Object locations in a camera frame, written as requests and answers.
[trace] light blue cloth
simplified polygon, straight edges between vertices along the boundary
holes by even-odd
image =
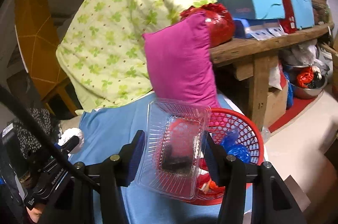
[[[90,165],[118,153],[124,144],[132,141],[137,130],[146,131],[148,104],[155,97],[151,94],[123,107],[84,113],[79,125],[84,134],[84,146],[70,161]],[[223,108],[231,109],[222,95],[218,95],[218,100]],[[220,209],[220,204],[196,206],[170,199],[143,189],[134,181],[121,191],[130,224],[214,224]],[[100,198],[96,192],[93,201],[95,223],[101,224]],[[246,191],[245,212],[251,205],[252,187]]]

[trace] person's hand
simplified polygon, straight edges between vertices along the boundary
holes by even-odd
[[[39,221],[45,206],[46,206],[45,204],[37,203],[32,210],[26,208],[30,219],[34,223],[37,223]]]

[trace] green floral blanket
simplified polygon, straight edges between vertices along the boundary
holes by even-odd
[[[85,0],[56,51],[83,109],[120,107],[149,92],[141,35],[176,23],[191,5],[213,2]]]

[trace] tiled floor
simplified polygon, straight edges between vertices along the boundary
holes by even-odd
[[[322,97],[266,143],[282,179],[295,179],[311,200],[310,211],[334,187],[337,174],[324,156],[338,129],[338,102],[328,86]]]

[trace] black cable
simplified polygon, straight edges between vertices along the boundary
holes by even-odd
[[[45,147],[56,161],[72,174],[75,178],[82,180],[91,188],[100,193],[100,187],[84,173],[79,172],[68,160],[66,160],[60,151],[53,145],[47,135],[43,132],[35,119],[26,111],[20,102],[3,86],[0,85],[0,102],[4,104],[17,118],[21,120],[27,130],[34,135],[43,147]]]

